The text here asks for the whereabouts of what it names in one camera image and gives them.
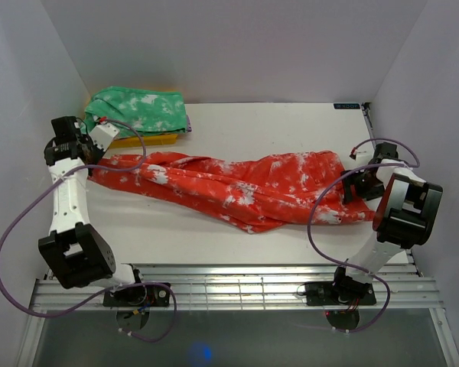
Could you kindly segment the red tie-dye trousers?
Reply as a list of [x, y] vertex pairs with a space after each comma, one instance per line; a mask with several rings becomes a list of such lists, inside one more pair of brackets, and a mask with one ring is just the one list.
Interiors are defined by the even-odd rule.
[[369, 222], [363, 200], [343, 202], [344, 171], [332, 151], [271, 154], [257, 161], [224, 161], [173, 151], [115, 154], [90, 180], [111, 190], [194, 209], [249, 234], [288, 224]]

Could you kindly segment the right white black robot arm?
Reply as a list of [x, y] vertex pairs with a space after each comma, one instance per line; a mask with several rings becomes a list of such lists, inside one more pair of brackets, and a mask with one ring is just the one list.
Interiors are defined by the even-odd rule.
[[372, 293], [373, 275], [392, 257], [424, 245], [433, 230], [443, 188], [418, 177], [399, 159], [399, 143], [383, 139], [376, 145], [368, 167], [343, 179], [343, 202], [380, 199], [373, 217], [373, 234], [366, 244], [340, 265], [330, 284], [340, 303], [361, 300]]

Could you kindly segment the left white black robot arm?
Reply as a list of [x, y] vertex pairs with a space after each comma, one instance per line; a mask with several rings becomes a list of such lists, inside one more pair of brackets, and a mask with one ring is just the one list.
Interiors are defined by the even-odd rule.
[[86, 182], [119, 134], [120, 123], [102, 118], [90, 132], [64, 116], [51, 122], [55, 136], [44, 149], [53, 182], [53, 219], [39, 252], [60, 284], [70, 289], [96, 285], [120, 289], [130, 305], [141, 304], [147, 287], [133, 265], [120, 264], [90, 222]]

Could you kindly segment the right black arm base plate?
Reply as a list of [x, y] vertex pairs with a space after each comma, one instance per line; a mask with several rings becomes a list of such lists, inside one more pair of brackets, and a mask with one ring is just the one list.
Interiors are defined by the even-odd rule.
[[356, 302], [360, 306], [376, 305], [371, 284], [345, 287], [332, 281], [307, 282], [304, 284], [304, 295], [308, 306], [346, 306]]

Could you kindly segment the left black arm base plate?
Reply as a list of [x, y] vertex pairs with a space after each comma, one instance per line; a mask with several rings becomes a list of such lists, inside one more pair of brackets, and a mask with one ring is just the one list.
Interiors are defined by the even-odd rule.
[[104, 294], [104, 307], [167, 307], [170, 303], [170, 283], [132, 287]]

